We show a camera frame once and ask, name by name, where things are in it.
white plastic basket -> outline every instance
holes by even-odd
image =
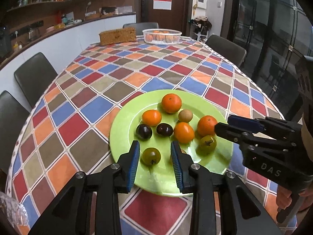
[[[170,29],[146,29],[143,30],[143,37],[146,43],[174,45],[179,43],[182,33]]]

metal bolt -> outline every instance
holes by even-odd
[[[110,168],[111,168],[111,169],[118,169],[119,167],[120,167],[120,165],[117,164],[117,163],[110,165]]]
[[[76,173],[76,175],[75,175],[75,177],[77,178],[77,179],[81,179],[82,177],[84,177],[84,173],[83,172],[77,172]]]
[[[200,165],[199,164],[192,164],[191,168],[197,170],[197,169],[200,169]]]
[[[234,177],[236,177],[236,174],[232,171],[227,172],[226,174],[230,179],[233,179]]]

clear plastic bag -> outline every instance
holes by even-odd
[[[28,225],[28,215],[23,204],[3,192],[0,192],[0,209],[10,223]]]

diamond pattern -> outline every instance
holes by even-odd
[[[19,228],[22,234],[28,233],[38,214],[76,171],[99,172],[113,162],[108,139],[115,116],[129,101],[158,89],[201,96],[225,117],[281,118],[255,84],[194,40],[182,37],[177,45],[149,45],[140,38],[106,47],[91,45],[51,84],[17,142],[7,194],[25,203],[29,212],[30,226]],[[277,184],[245,168],[237,144],[229,169],[242,177],[275,219]],[[135,187],[131,194],[119,198],[123,233],[188,233],[189,197],[161,197]],[[215,206],[219,211],[218,198]],[[295,220],[289,223],[288,231],[294,230]]]

plate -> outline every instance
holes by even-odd
[[[114,160],[117,162],[121,154],[129,151],[133,140],[140,142],[140,156],[148,147],[155,147],[161,153],[160,162],[148,168],[139,161],[135,185],[146,191],[166,196],[182,196],[176,185],[174,169],[170,160],[170,145],[174,136],[160,137],[156,127],[152,128],[153,135],[148,141],[141,141],[135,135],[137,126],[141,123],[141,115],[146,110],[158,109],[162,114],[161,123],[170,124],[173,128],[178,121],[178,113],[167,114],[162,110],[161,100],[169,93],[177,94],[182,99],[182,109],[193,112],[193,119],[189,122],[196,132],[200,118],[212,115],[218,122],[226,123],[223,115],[208,101],[180,90],[157,90],[137,96],[128,102],[115,117],[110,131],[110,148]],[[196,133],[196,138],[190,144],[180,144],[181,148],[189,154],[195,163],[205,166],[211,172],[223,174],[229,165],[233,153],[233,144],[223,138],[217,137],[217,147],[205,157],[198,156],[195,149],[201,137]]]

